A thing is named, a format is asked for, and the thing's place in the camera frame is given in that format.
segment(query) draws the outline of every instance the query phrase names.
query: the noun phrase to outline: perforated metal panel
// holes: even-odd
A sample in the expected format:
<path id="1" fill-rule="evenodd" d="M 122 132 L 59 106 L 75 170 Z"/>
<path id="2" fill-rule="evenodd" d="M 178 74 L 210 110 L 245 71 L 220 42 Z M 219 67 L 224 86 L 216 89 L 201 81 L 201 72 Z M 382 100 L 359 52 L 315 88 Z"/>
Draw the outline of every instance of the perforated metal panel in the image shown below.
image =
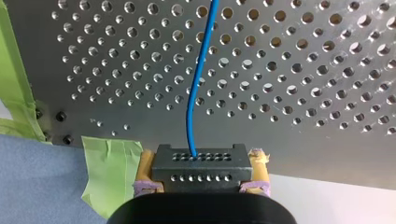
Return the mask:
<path id="1" fill-rule="evenodd" d="M 187 145 L 210 1 L 6 2 L 54 144 Z M 198 147 L 244 143 L 271 153 L 275 174 L 396 189 L 395 3 L 220 1 Z"/>

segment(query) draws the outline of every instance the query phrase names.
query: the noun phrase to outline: white wall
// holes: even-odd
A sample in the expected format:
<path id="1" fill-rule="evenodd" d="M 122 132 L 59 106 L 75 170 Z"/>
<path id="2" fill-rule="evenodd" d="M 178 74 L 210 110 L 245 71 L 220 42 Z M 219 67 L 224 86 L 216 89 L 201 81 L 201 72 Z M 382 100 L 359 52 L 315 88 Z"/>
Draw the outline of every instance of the white wall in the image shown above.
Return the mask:
<path id="1" fill-rule="evenodd" d="M 396 224 L 396 190 L 270 175 L 271 197 L 302 224 Z"/>

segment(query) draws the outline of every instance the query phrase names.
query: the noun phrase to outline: blue-gray surface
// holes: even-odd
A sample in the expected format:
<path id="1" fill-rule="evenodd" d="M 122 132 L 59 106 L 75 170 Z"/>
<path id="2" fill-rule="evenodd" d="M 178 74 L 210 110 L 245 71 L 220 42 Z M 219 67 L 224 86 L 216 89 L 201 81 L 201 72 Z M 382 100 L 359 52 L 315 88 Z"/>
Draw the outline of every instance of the blue-gray surface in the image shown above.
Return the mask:
<path id="1" fill-rule="evenodd" d="M 0 134 L 0 223 L 106 223 L 80 196 L 84 151 Z"/>

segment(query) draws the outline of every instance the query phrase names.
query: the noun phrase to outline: blue wire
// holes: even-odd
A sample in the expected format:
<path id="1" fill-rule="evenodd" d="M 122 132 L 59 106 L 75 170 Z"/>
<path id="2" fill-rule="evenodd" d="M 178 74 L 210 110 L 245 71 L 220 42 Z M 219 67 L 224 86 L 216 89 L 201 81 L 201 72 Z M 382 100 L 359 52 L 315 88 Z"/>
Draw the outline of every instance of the blue wire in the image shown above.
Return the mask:
<path id="1" fill-rule="evenodd" d="M 187 107 L 187 117 L 186 117 L 186 125 L 187 125 L 187 140 L 189 142 L 190 153 L 193 157 L 197 156 L 197 150 L 195 148 L 195 140 L 194 140 L 194 129 L 193 129 L 193 112 L 195 105 L 195 98 L 197 96 L 198 87 L 199 87 L 199 79 L 202 74 L 202 70 L 204 69 L 205 56 L 207 50 L 209 48 L 210 37 L 212 36 L 212 28 L 215 23 L 216 14 L 219 7 L 219 0 L 212 0 L 209 9 L 209 15 L 206 22 L 204 41 L 202 42 L 201 51 L 199 53 L 198 64 L 195 68 L 194 79 L 192 81 L 189 104 Z"/>

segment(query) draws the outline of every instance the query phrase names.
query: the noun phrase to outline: green tape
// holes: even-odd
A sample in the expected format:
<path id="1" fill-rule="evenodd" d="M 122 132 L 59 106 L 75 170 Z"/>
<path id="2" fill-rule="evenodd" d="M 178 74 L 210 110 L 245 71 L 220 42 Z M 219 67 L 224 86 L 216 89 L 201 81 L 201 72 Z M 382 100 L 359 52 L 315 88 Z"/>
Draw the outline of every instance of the green tape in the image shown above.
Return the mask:
<path id="1" fill-rule="evenodd" d="M 35 100 L 3 0 L 0 0 L 0 68 L 0 99 L 13 118 L 0 119 L 0 133 L 45 141 L 35 118 Z"/>
<path id="2" fill-rule="evenodd" d="M 82 143 L 89 179 L 81 199 L 100 216 L 109 218 L 134 197 L 142 146 L 134 141 L 84 136 Z"/>

